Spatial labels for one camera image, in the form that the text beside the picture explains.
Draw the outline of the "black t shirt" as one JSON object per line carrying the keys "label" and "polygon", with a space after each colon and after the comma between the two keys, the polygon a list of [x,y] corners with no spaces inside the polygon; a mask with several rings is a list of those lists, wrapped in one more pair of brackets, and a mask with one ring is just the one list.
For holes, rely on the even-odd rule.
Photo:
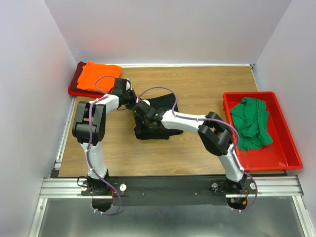
{"label": "black t shirt", "polygon": [[[155,97],[155,98],[147,98],[150,105],[155,109],[159,108],[167,108],[171,109],[174,102],[175,96],[171,93]],[[144,121],[141,120],[139,117],[134,116],[135,127],[134,133],[137,139],[139,140],[151,140],[151,139],[165,139],[168,140],[170,136],[180,135],[184,131],[179,129],[166,129],[166,128],[150,128]]]}

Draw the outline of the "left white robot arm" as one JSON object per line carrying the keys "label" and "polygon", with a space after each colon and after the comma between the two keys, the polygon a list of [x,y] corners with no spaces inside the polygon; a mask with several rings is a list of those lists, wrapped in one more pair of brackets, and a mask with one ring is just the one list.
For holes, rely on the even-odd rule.
{"label": "left white robot arm", "polygon": [[106,115],[121,106],[131,110],[137,100],[129,79],[115,78],[114,86],[106,92],[97,86],[104,78],[105,76],[102,76],[94,84],[95,88],[104,95],[89,102],[78,103],[72,128],[72,135],[81,145],[88,165],[86,181],[81,188],[95,191],[99,195],[106,194],[111,187],[105,180],[108,168],[102,152]]}

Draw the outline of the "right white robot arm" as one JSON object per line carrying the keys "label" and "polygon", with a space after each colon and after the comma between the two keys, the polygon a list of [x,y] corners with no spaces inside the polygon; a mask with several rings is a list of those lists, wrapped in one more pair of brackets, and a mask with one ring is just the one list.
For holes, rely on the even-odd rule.
{"label": "right white robot arm", "polygon": [[245,188],[247,176],[237,159],[233,144],[232,127],[220,117],[210,112],[207,115],[189,115],[167,108],[155,109],[146,100],[138,102],[134,108],[134,117],[142,125],[157,130],[181,130],[197,134],[205,149],[218,157],[225,174],[226,183],[221,187],[234,194]]}

